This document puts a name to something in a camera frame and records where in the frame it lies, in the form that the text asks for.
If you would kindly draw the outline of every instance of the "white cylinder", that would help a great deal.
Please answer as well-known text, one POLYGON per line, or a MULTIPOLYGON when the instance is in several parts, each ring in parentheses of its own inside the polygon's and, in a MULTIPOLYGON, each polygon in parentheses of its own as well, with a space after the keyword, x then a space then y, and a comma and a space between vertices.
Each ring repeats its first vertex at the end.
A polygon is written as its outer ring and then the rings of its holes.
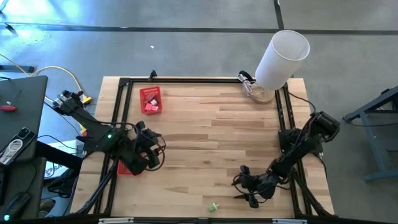
POLYGON ((256 80, 265 90, 278 90, 310 53, 310 43, 292 30, 274 34, 256 70, 256 80))

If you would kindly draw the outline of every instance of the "red screwdriver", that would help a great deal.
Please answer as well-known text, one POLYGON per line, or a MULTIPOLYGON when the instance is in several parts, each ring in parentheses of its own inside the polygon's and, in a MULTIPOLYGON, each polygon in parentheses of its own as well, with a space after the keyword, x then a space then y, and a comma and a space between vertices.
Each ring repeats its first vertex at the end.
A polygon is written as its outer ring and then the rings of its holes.
POLYGON ((17 94, 15 94, 15 96, 13 97, 13 99, 11 100, 11 102, 7 101, 8 105, 0 105, 0 111, 7 111, 7 112, 14 112, 17 110, 17 108, 15 106, 11 106, 11 103, 14 102, 15 98, 18 96, 19 92, 21 90, 18 90, 17 94))

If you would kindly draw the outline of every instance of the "table leg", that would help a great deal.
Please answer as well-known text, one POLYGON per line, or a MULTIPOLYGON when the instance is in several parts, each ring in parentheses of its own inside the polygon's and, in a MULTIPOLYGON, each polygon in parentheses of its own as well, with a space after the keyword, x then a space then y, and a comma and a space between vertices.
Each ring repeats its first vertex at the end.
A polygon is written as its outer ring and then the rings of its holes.
POLYGON ((80 170, 82 158, 74 156, 72 154, 63 152, 48 144, 37 141, 36 144, 36 157, 44 157, 49 162, 54 162, 62 166, 66 166, 69 169, 80 170))

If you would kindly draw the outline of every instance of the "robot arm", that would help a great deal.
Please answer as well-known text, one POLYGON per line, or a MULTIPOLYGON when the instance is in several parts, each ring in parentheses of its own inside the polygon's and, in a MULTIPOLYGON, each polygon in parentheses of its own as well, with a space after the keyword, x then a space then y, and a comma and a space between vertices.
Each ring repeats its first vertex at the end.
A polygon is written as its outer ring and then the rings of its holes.
MULTIPOLYGON (((242 193, 235 198, 244 198, 249 202, 250 207, 258 208, 259 202, 255 195, 260 195, 264 199, 270 199, 275 193, 277 184, 286 184, 287 178, 297 179, 294 165, 306 154, 320 147, 322 142, 333 140, 340 130, 340 123, 324 112, 314 112, 307 121, 303 129, 280 130, 280 147, 283 155, 275 159, 265 173, 261 175, 250 175, 250 170, 246 166, 241 166, 232 185, 242 193), (248 192, 242 192, 237 188, 241 184, 242 188, 248 192)), ((301 188, 307 188, 305 183, 297 180, 301 188)), ((319 205, 315 197, 308 188, 305 190, 313 203, 319 205)))
POLYGON ((133 128, 136 138, 130 139, 123 125, 117 128, 114 126, 116 123, 98 121, 85 111, 80 101, 82 94, 82 91, 72 93, 64 90, 53 102, 53 109, 61 115, 71 116, 87 129, 87 136, 76 137, 85 143, 84 151, 108 153, 113 160, 120 159, 134 175, 140 174, 146 167, 153 168, 160 164, 158 155, 161 149, 151 149, 159 144, 157 138, 160 134, 144 129, 145 124, 140 121, 133 128))

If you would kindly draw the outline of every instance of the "butcher block tabletop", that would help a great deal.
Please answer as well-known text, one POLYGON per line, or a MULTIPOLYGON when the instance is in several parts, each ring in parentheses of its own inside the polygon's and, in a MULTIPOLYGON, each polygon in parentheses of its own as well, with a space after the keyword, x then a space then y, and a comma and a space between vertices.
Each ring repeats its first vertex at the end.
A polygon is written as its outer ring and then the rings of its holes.
MULTIPOLYGON (((111 121, 119 78, 104 77, 96 119, 111 121)), ((291 93, 307 98, 303 79, 291 78, 288 85, 291 93)), ((126 92, 125 88, 119 121, 126 92)), ((280 94, 286 118, 283 92, 280 94)), ((293 97, 290 99, 296 126, 301 128, 309 119, 309 105, 293 97)), ((155 172, 118 176, 111 216, 294 217, 289 190, 276 188, 273 198, 255 209, 244 199, 234 199, 239 192, 231 186, 240 165, 250 167, 252 175, 262 174, 272 160, 280 156, 275 98, 265 105, 255 104, 244 95, 238 83, 135 83, 127 121, 144 121, 147 128, 163 135, 167 143, 165 163, 155 172), (145 115, 141 113, 139 90, 152 86, 160 87, 163 110, 159 114, 145 115), (212 203, 219 207, 210 213, 208 207, 212 203)), ((81 208, 98 186, 103 157, 102 152, 95 152, 83 161, 71 212, 81 208)), ((321 162, 307 155, 303 164, 308 188, 324 208, 333 213, 321 162)), ((302 194, 297 188, 300 208, 304 211, 302 194)), ((101 211, 107 196, 108 187, 101 211)))

